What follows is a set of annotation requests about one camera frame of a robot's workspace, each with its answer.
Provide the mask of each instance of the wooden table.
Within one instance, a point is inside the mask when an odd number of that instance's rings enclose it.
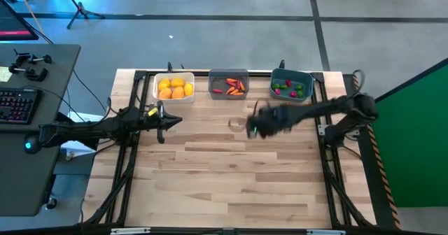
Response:
[[[114,109],[128,105],[135,71],[117,70]],[[323,74],[329,99],[346,94],[342,73]],[[195,83],[193,104],[165,106],[169,114],[183,117],[165,132],[165,144],[157,142],[156,131],[141,133],[126,225],[330,228],[314,119],[304,120],[289,134],[248,140],[245,132],[231,131],[228,120],[244,124],[256,100],[270,97],[269,79],[250,78],[243,101],[214,101],[207,77],[196,77]],[[152,79],[149,87],[147,100],[154,102]],[[333,115],[332,120],[342,117]],[[346,145],[359,152],[357,143],[346,140]],[[110,192],[117,156],[117,146],[96,156],[83,204],[86,218]],[[339,149],[339,158],[347,194],[375,223],[362,161],[344,149]],[[338,197],[335,202],[342,220]],[[117,204],[115,217],[119,208]]]

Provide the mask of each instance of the keyboard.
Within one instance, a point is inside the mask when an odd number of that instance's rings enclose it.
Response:
[[[30,124],[42,91],[0,87],[0,124]]]

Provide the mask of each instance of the plastic container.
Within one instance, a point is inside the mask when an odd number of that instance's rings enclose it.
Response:
[[[191,96],[185,96],[183,99],[159,99],[159,89],[158,89],[158,83],[164,79],[168,78],[170,81],[173,78],[183,78],[185,81],[185,84],[191,83],[193,85],[193,94]],[[155,74],[154,76],[154,82],[153,82],[153,97],[163,101],[164,104],[186,104],[186,103],[192,103],[195,100],[195,76],[191,72],[176,72],[176,73],[159,73]]]
[[[228,78],[242,81],[244,86],[243,95],[226,94],[227,90],[230,88],[225,82]],[[224,93],[214,93],[213,89],[220,89]],[[209,92],[212,99],[245,99],[249,92],[249,72],[245,69],[212,69],[209,72]]]
[[[275,84],[285,85],[287,80],[291,80],[292,85],[287,90],[280,89],[280,95],[275,94],[275,91],[274,89],[272,89],[272,86]],[[279,68],[272,71],[271,86],[269,88],[269,93],[271,94],[271,97],[276,99],[302,102],[308,99],[313,94],[313,84],[314,79],[311,76],[311,74],[301,71],[286,70],[285,61],[282,60]],[[294,88],[297,87],[298,85],[303,86],[303,96],[300,98],[290,97],[289,94],[292,91],[296,92]]]

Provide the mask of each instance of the computer monitor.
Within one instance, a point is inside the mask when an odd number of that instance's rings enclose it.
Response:
[[[37,40],[39,37],[4,0],[0,0],[0,41]]]

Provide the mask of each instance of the green screen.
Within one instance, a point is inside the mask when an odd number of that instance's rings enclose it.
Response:
[[[397,207],[448,206],[448,66],[377,102],[373,124]]]

